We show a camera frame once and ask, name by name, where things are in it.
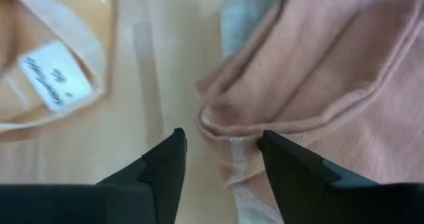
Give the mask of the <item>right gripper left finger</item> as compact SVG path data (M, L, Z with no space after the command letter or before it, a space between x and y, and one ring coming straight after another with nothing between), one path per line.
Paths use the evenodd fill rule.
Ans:
M2 223L174 223L185 177L182 128L90 185L3 184Z

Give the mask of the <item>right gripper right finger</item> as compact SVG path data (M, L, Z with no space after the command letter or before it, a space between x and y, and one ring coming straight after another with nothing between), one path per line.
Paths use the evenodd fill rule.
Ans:
M285 224L423 222L423 184L379 184L266 130L257 142Z

